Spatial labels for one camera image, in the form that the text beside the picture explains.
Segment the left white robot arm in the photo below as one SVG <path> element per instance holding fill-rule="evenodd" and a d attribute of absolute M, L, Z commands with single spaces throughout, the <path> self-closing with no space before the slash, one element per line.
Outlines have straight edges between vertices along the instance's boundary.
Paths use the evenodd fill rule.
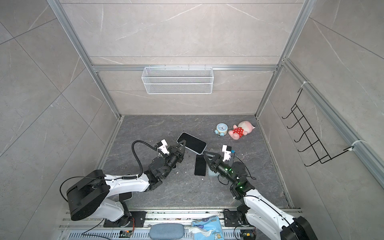
<path fill-rule="evenodd" d="M 125 227 L 133 223 L 126 201 L 134 192 L 148 192 L 160 186 L 170 172 L 184 159 L 186 141 L 168 146 L 165 140 L 152 150 L 159 153 L 147 171 L 137 175 L 106 175 L 94 170 L 67 190 L 72 221 L 88 217 L 105 219 L 105 227 Z"/>

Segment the blue tissue pack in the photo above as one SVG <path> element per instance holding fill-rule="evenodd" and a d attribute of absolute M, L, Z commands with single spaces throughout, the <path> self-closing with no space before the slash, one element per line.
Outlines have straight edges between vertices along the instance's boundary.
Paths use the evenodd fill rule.
<path fill-rule="evenodd" d="M 192 221 L 189 234 L 194 240 L 223 240 L 224 232 L 218 216 Z"/>

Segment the blue cream alarm clock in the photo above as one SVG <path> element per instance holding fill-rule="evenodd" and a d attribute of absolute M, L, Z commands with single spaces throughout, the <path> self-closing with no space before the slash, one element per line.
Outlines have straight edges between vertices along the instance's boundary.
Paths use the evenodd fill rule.
<path fill-rule="evenodd" d="M 227 124 L 219 123 L 216 126 L 215 134 L 220 136 L 220 137 L 223 137 L 223 136 L 225 136 L 228 133 L 228 130 L 229 130 L 229 128 L 228 128 Z"/>

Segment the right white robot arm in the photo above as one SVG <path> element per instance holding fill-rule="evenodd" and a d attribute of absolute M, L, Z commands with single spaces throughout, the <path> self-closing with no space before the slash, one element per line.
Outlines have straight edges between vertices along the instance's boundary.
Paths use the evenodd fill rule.
<path fill-rule="evenodd" d="M 234 199 L 241 201 L 237 216 L 242 225 L 253 226 L 271 240 L 316 240 L 317 236 L 304 217 L 295 218 L 273 205 L 249 182 L 242 162 L 231 166 L 220 154 L 205 151 L 204 159 L 211 171 L 227 179 Z"/>

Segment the grey blue cushion pad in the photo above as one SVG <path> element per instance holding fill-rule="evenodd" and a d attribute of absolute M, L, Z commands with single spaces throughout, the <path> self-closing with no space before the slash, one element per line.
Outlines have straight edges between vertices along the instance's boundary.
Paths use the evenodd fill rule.
<path fill-rule="evenodd" d="M 179 240 L 184 234 L 181 224 L 156 224 L 151 227 L 149 237 L 151 240 Z"/>

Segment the light blue phone case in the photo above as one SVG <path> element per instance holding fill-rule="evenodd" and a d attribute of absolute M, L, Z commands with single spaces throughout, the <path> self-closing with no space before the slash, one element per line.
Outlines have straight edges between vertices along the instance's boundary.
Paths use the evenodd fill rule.
<path fill-rule="evenodd" d="M 210 168 L 208 168 L 208 171 L 209 171 L 209 176 L 211 177 L 215 177 L 219 175 L 218 173 L 215 173 L 214 171 L 212 171 Z"/>

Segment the cased phone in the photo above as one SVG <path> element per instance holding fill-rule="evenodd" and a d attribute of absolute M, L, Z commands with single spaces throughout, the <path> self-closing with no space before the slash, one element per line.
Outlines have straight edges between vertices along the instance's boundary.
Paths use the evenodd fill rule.
<path fill-rule="evenodd" d="M 181 143 L 182 141 L 186 141 L 186 148 L 196 153 L 197 155 L 202 155 L 207 147 L 206 142 L 186 132 L 181 133 L 177 139 L 177 143 Z"/>

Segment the pink plush pig toy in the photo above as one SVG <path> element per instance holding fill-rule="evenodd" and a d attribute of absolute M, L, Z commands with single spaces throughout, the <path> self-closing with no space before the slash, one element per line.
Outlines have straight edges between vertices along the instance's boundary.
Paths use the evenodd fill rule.
<path fill-rule="evenodd" d="M 233 125 L 233 129 L 228 131 L 230 137 L 234 140 L 239 140 L 241 137 L 250 134 L 256 126 L 249 121 L 240 122 L 238 125 Z"/>

